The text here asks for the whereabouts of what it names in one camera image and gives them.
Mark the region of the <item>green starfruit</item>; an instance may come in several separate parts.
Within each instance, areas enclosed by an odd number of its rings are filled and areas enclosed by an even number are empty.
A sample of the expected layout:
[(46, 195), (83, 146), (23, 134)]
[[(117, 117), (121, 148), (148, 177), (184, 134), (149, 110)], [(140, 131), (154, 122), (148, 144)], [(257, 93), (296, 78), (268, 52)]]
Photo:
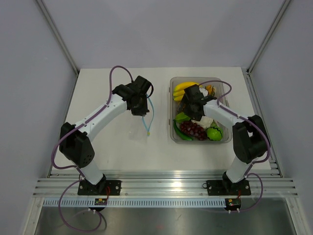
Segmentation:
[(184, 112), (178, 113), (175, 116), (176, 123), (182, 123), (184, 121), (189, 121), (191, 118), (187, 116)]

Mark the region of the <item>green toy watermelon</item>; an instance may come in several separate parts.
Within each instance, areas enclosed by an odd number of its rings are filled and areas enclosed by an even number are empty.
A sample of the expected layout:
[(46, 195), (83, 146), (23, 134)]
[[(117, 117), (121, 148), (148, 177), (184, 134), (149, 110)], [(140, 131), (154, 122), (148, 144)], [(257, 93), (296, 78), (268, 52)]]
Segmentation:
[(210, 141), (221, 141), (223, 139), (223, 130), (216, 124), (212, 124), (206, 130), (206, 133)]

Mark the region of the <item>clear zip bag blue zipper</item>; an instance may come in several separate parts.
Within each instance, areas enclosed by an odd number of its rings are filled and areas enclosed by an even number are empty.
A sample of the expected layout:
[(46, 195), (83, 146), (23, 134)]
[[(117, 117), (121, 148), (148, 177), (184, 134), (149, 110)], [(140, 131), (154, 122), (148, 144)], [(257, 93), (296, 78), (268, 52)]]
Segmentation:
[(149, 113), (144, 117), (131, 116), (128, 138), (132, 141), (144, 141), (151, 135), (151, 128), (155, 117), (154, 105), (147, 98)]

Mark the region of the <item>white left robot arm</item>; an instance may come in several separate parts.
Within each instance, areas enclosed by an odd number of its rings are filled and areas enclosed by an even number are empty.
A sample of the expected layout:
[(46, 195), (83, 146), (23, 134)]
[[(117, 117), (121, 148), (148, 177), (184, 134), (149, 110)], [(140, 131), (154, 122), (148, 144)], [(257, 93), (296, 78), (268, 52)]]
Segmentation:
[(106, 104), (83, 120), (61, 127), (59, 151), (78, 168), (81, 179), (78, 195), (118, 196), (120, 180), (109, 180), (98, 168), (92, 141), (118, 115), (130, 110), (132, 115), (144, 117), (148, 112), (148, 91), (154, 88), (147, 79), (138, 76), (127, 85), (113, 89)]

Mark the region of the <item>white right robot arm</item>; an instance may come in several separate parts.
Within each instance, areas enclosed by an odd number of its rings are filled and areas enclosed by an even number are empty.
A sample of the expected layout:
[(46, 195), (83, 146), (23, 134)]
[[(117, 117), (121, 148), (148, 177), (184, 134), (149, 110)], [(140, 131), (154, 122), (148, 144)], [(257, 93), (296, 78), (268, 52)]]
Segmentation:
[(250, 195), (248, 174), (255, 164), (262, 163), (260, 157), (269, 158), (270, 155), (270, 143), (262, 118), (235, 113), (219, 99), (204, 96), (199, 85), (192, 85), (184, 91), (181, 108), (184, 114), (196, 121), (210, 117), (232, 132), (235, 159), (222, 179), (206, 182), (208, 194)]

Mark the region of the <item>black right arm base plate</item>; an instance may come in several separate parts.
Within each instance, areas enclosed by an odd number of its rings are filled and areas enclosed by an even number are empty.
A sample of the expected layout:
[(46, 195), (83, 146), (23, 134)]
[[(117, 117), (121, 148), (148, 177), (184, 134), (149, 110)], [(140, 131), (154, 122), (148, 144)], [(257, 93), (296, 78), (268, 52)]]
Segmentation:
[(207, 190), (209, 196), (250, 196), (251, 189), (248, 180), (238, 183), (225, 180), (207, 180), (202, 187)]

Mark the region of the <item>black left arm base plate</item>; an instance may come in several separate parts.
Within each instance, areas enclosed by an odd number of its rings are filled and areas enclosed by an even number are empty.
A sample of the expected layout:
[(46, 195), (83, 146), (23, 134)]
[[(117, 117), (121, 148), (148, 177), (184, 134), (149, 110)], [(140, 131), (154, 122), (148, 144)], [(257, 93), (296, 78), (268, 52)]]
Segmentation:
[(120, 180), (106, 180), (96, 185), (87, 180), (82, 180), (79, 183), (77, 194), (81, 196), (119, 196), (121, 185), (122, 181)]

